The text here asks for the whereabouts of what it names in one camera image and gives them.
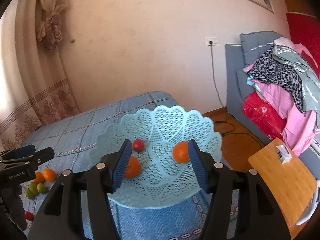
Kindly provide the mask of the wooden side table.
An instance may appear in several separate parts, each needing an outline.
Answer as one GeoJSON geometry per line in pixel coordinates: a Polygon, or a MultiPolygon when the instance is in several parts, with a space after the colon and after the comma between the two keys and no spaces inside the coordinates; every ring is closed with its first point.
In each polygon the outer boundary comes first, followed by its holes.
{"type": "Polygon", "coordinates": [[[282,164],[277,155],[277,146],[283,141],[276,138],[254,155],[248,162],[258,171],[274,195],[287,225],[291,238],[295,238],[304,225],[296,222],[310,202],[317,182],[303,162],[292,154],[290,162],[282,164]]]}

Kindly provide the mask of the red wall panel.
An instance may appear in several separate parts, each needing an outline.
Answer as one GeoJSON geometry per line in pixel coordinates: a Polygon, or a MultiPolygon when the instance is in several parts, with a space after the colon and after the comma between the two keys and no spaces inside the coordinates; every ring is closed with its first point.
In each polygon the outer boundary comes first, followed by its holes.
{"type": "Polygon", "coordinates": [[[319,77],[319,20],[315,17],[287,13],[291,41],[302,44],[308,51],[302,52],[319,77]]]}

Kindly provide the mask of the white wall socket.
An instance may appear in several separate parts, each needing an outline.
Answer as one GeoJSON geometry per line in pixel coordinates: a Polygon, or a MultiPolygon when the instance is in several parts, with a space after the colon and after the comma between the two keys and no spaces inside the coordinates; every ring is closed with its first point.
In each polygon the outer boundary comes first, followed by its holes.
{"type": "Polygon", "coordinates": [[[207,46],[219,46],[220,41],[218,37],[207,37],[206,38],[206,45],[207,46]]]}

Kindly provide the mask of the small white box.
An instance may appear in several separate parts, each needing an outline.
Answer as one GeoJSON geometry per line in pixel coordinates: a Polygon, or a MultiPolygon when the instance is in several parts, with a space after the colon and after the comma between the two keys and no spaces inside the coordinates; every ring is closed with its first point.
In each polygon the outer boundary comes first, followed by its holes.
{"type": "Polygon", "coordinates": [[[282,164],[288,163],[291,161],[292,155],[286,145],[276,146],[276,152],[282,164]]]}

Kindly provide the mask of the beige patterned curtain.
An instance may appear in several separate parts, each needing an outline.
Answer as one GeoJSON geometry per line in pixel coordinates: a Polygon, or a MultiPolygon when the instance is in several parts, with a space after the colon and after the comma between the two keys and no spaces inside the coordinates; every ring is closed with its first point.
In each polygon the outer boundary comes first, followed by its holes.
{"type": "Polygon", "coordinates": [[[69,0],[11,0],[1,16],[1,150],[79,113],[59,51],[69,0]]]}

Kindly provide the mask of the light blue lattice basket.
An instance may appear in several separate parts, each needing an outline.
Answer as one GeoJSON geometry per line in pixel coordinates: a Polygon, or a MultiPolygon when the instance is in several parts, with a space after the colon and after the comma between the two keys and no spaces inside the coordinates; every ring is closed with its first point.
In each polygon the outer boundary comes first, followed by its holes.
{"type": "Polygon", "coordinates": [[[200,112],[185,111],[181,106],[158,106],[153,111],[140,109],[127,114],[118,124],[110,124],[99,135],[89,153],[91,165],[106,154],[120,150],[124,140],[144,141],[142,153],[133,152],[141,166],[139,176],[124,179],[120,188],[108,197],[131,209],[160,209],[180,203],[199,192],[191,163],[180,164],[172,157],[174,146],[194,139],[200,150],[222,160],[222,137],[214,124],[200,112]]]}

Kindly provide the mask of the red tomato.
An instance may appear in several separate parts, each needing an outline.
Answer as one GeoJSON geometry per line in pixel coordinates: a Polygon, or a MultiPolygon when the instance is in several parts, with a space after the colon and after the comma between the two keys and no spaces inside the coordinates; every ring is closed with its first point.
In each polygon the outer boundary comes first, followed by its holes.
{"type": "Polygon", "coordinates": [[[31,212],[29,212],[29,211],[25,211],[25,218],[26,218],[26,220],[28,220],[28,221],[31,221],[31,222],[34,221],[34,215],[33,215],[31,212]]]}
{"type": "Polygon", "coordinates": [[[144,151],[144,148],[145,148],[145,144],[144,144],[144,141],[141,140],[141,139],[136,139],[133,141],[132,143],[132,149],[135,151],[135,152],[143,152],[144,151]]]}

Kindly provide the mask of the grey upholstered headboard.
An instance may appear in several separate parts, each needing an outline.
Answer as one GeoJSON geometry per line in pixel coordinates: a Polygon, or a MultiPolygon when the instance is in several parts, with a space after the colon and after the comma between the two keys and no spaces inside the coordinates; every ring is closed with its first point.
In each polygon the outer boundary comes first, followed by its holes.
{"type": "Polygon", "coordinates": [[[254,63],[260,55],[271,48],[274,40],[282,37],[275,31],[255,31],[240,34],[240,43],[225,45],[227,68],[227,112],[250,130],[263,143],[270,142],[260,128],[243,113],[245,99],[254,92],[253,86],[247,84],[248,75],[245,67],[254,63]]]}

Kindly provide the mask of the small orange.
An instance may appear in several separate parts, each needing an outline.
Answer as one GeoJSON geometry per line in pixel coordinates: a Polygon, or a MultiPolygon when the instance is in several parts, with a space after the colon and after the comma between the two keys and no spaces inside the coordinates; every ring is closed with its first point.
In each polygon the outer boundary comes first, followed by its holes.
{"type": "Polygon", "coordinates": [[[188,141],[177,143],[172,150],[172,157],[177,163],[188,163],[188,141]]]}

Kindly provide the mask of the pile of clothes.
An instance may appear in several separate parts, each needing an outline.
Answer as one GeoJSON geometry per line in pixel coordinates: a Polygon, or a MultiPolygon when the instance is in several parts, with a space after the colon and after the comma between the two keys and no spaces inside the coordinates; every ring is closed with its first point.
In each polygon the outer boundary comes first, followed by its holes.
{"type": "Polygon", "coordinates": [[[319,133],[317,66],[305,46],[280,37],[243,69],[247,83],[286,120],[281,135],[296,155],[307,150],[319,133]]]}

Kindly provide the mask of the large orange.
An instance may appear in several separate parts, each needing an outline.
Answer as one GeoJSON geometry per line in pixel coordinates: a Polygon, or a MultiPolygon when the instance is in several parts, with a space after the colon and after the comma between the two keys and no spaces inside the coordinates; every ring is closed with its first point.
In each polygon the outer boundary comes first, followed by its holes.
{"type": "Polygon", "coordinates": [[[124,178],[130,179],[140,175],[142,170],[141,164],[136,157],[131,156],[124,174],[124,178]]]}

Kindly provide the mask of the red tomato front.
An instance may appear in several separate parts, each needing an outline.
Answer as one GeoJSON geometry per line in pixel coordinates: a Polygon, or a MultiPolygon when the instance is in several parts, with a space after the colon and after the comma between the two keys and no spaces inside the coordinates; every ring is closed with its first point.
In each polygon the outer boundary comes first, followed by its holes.
{"type": "Polygon", "coordinates": [[[31,222],[34,221],[34,215],[33,215],[31,212],[29,212],[29,211],[25,211],[25,218],[26,218],[26,220],[28,220],[28,221],[31,221],[31,222]]]}

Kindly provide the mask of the blue patterned bedspread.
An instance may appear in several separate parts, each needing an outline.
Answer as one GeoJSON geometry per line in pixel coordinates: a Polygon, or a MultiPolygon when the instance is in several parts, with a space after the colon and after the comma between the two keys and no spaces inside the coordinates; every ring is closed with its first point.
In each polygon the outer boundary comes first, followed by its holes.
{"type": "Polygon", "coordinates": [[[108,196],[121,239],[198,239],[211,196],[200,189],[191,164],[174,161],[172,149],[194,139],[223,161],[222,138],[210,119],[185,111],[170,94],[147,92],[100,106],[39,127],[23,144],[51,147],[55,156],[42,168],[60,174],[91,168],[125,139],[143,140],[145,150],[135,154],[141,174],[108,196]]]}

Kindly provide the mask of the green fruit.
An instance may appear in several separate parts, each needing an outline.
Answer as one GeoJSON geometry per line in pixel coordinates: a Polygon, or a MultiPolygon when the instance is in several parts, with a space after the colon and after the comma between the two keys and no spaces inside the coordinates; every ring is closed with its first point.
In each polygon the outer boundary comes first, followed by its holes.
{"type": "Polygon", "coordinates": [[[34,182],[31,182],[28,186],[28,189],[33,193],[33,195],[38,195],[39,192],[38,192],[38,189],[37,189],[37,184],[34,183],[34,182]]]}
{"type": "Polygon", "coordinates": [[[46,194],[48,192],[48,187],[46,187],[46,185],[44,185],[43,183],[38,183],[37,191],[41,194],[46,194]]]}
{"type": "Polygon", "coordinates": [[[25,196],[26,196],[28,199],[34,199],[34,198],[35,198],[35,194],[33,194],[30,189],[26,189],[26,190],[25,190],[25,196]]]}

